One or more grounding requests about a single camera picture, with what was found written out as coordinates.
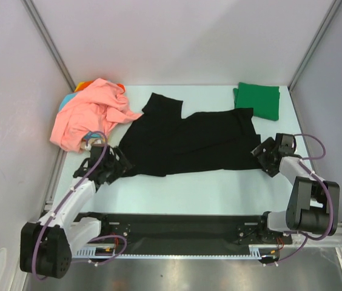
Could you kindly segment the black t-shirt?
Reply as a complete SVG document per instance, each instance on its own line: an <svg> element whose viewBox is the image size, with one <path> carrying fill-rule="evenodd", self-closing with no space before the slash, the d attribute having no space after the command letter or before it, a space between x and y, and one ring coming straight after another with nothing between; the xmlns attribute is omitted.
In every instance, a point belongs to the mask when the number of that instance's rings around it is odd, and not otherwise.
<svg viewBox="0 0 342 291"><path fill-rule="evenodd" d="M182 101L151 94L142 116L118 146L133 166L126 177L260 169L251 153L261 143L252 109L196 112L182 118L182 107Z"/></svg>

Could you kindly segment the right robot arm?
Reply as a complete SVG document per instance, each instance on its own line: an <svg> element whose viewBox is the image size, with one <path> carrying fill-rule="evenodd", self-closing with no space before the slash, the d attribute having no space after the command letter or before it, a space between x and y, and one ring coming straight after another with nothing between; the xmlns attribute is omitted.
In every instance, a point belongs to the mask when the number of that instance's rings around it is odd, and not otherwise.
<svg viewBox="0 0 342 291"><path fill-rule="evenodd" d="M283 175L292 185L287 209L263 214L266 222L256 228L263 243L271 243L279 232L319 241L337 231L340 186L317 175L306 165L308 159L296 154L296 137L278 133L251 151L263 172L272 178Z"/></svg>

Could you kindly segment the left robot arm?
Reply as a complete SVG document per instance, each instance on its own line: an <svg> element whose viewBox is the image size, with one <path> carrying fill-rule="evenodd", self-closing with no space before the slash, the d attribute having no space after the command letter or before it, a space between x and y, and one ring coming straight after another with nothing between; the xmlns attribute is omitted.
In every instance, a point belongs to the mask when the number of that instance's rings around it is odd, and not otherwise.
<svg viewBox="0 0 342 291"><path fill-rule="evenodd" d="M119 147L94 145L74 172L65 196L54 202L51 210L36 222L27 222L21 229L19 267L38 280L62 278L72 257L87 243L108 239L122 241L122 249L110 259L122 255L128 242L125 236L111 234L111 228L99 215L91 214L75 222L82 207L99 188L115 182L132 164Z"/></svg>

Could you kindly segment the beige t-shirt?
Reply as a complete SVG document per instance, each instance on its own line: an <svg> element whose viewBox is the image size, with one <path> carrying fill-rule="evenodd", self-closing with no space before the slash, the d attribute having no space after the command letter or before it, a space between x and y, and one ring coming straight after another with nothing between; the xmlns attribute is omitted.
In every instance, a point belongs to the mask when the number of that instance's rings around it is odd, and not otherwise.
<svg viewBox="0 0 342 291"><path fill-rule="evenodd" d="M101 138L90 138L86 140L82 140L80 144L81 151L90 151L93 145L103 145L104 140Z"/></svg>

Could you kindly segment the folded green t-shirt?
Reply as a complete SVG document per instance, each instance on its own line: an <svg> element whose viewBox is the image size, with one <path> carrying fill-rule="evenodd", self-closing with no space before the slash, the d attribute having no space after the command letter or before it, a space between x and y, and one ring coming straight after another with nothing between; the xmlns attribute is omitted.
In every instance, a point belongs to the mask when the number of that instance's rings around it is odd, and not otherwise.
<svg viewBox="0 0 342 291"><path fill-rule="evenodd" d="M233 89L235 108L251 108L253 115L270 121L279 120L280 88L240 82Z"/></svg>

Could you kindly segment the pink t-shirt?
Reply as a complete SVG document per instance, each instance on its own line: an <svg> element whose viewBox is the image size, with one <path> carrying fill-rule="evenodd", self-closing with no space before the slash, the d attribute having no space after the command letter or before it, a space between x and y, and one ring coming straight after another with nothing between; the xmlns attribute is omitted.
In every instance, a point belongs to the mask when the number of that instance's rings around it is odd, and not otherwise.
<svg viewBox="0 0 342 291"><path fill-rule="evenodd" d="M140 113L131 111L121 88L98 78L57 113L50 142L66 152L79 153L88 132L109 136L118 124L128 124L139 117Z"/></svg>

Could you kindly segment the orange t-shirt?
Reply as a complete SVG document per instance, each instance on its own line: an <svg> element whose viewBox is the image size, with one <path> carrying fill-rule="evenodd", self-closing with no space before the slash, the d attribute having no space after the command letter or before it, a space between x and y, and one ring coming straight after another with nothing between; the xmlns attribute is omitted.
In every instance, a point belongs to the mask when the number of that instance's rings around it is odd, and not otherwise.
<svg viewBox="0 0 342 291"><path fill-rule="evenodd" d="M126 92L126 88L125 88L125 86L124 86L123 84L121 84L121 83L116 83L116 85L117 85L119 88L121 88L121 89L123 90L123 93Z"/></svg>

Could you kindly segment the light blue t-shirt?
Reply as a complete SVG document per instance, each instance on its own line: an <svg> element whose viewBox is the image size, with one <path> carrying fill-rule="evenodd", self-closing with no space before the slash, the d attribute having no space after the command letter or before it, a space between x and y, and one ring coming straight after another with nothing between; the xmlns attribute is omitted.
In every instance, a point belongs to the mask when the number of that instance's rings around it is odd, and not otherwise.
<svg viewBox="0 0 342 291"><path fill-rule="evenodd" d="M78 92L75 92L75 93L71 93L71 94L68 94L66 95L63 100L61 101L60 105L59 105L59 109L58 109L58 112L60 112L65 106L66 104L71 101L76 95L78 94ZM85 141L88 141L90 138L99 138L100 135L97 134L97 133L91 133L91 132L88 132L84 137L83 137L83 140Z"/></svg>

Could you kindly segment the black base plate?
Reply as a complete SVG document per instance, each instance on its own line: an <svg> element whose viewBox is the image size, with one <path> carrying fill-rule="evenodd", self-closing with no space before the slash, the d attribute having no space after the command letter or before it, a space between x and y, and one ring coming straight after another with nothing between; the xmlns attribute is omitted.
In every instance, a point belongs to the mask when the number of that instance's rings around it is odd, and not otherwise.
<svg viewBox="0 0 342 291"><path fill-rule="evenodd" d="M143 215L81 213L75 219L97 218L101 234L121 235L127 248L133 250L164 249L166 252L183 250L221 250L236 246L261 245L263 247L292 245L292 238L266 228L262 215Z"/></svg>

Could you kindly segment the right aluminium frame post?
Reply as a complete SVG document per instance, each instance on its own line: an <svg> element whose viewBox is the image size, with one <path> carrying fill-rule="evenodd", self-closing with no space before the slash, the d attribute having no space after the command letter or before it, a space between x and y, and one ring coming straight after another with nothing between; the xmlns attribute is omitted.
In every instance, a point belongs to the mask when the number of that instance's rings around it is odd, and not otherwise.
<svg viewBox="0 0 342 291"><path fill-rule="evenodd" d="M338 13L339 8L342 5L342 0L334 0L332 1L331 5L329 6L320 26L317 29L314 37L310 45L308 46L299 66L297 67L289 85L287 86L290 93L293 92L295 89L301 75L303 74L304 70L306 69L308 63L312 59L315 51L317 50L320 42L323 40L325 34L327 33L332 21L334 20L336 14Z"/></svg>

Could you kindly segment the aluminium frame post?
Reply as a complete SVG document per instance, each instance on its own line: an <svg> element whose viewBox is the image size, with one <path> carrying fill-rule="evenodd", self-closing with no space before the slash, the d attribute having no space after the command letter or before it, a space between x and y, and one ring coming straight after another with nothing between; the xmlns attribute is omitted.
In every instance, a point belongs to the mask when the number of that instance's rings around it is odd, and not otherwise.
<svg viewBox="0 0 342 291"><path fill-rule="evenodd" d="M290 93L293 92L295 89L301 75L303 74L304 70L306 69L308 63L312 59L315 51L317 50L320 42L323 40L325 34L327 33L332 21L334 20L336 14L338 13L339 8L342 5L342 0L334 0L332 1L331 5L329 6L320 26L317 29L314 37L310 45L308 46L299 66L297 67L289 85L287 86Z"/></svg>
<svg viewBox="0 0 342 291"><path fill-rule="evenodd" d="M53 40L51 34L41 17L40 12L38 11L34 1L32 0L21 0L22 5L24 6L26 12L28 13L33 25L35 26L37 32L39 33L43 43L47 47L50 56L55 62L58 70L60 71L62 77L64 78L66 84L68 85L71 91L74 91L76 88L75 82L65 65L65 62Z"/></svg>

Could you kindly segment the left aluminium frame post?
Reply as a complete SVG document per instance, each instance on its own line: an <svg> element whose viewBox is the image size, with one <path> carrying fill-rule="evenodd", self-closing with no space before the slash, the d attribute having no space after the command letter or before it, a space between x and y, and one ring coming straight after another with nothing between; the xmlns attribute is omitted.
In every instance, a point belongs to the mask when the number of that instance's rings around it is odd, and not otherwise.
<svg viewBox="0 0 342 291"><path fill-rule="evenodd" d="M39 33L43 43L47 47L50 56L55 62L58 70L60 71L62 77L64 78L66 84L68 85L71 91L74 91L76 88L75 82L65 65L65 62L53 40L51 34L41 17L40 12L38 11L34 1L32 0L21 0L22 5L24 6L26 12L28 13L33 25L35 26L37 32Z"/></svg>

